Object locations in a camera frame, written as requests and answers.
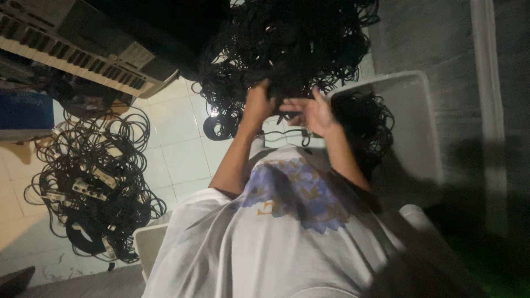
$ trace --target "cable pile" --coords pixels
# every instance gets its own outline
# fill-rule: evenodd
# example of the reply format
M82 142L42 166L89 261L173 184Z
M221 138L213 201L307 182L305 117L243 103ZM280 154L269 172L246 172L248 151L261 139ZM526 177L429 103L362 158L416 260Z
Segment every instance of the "cable pile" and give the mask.
M76 120L64 112L54 135L36 142L37 156L46 165L26 187L24 199L46 205L52 233L68 238L78 256L135 262L134 230L166 212L164 201L144 181L142 152L150 123L137 110L124 118L108 110L100 119ZM31 198L31 189L40 198ZM54 217L66 235L54 231Z
M211 46L222 49L224 61L202 63L200 94L215 114L204 124L206 136L216 141L233 137L247 89L264 78L271 81L268 95L278 102L309 97L313 85L327 93L357 80L358 64L370 46L361 28L379 21L377 9L378 0L246 0L234 5Z
M366 179L390 150L394 116L374 94L344 91L331 98L331 109L343 126L348 143Z

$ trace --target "man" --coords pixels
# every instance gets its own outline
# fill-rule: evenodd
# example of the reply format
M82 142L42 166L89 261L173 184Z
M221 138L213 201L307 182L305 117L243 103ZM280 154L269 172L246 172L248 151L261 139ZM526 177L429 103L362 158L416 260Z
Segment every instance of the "man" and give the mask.
M317 89L315 100L285 100L280 110L301 112L290 124L324 138L331 167L294 145L259 150L256 135L275 107L267 87L248 92L209 188L173 211L145 298L482 295L420 208L374 213L370 185Z

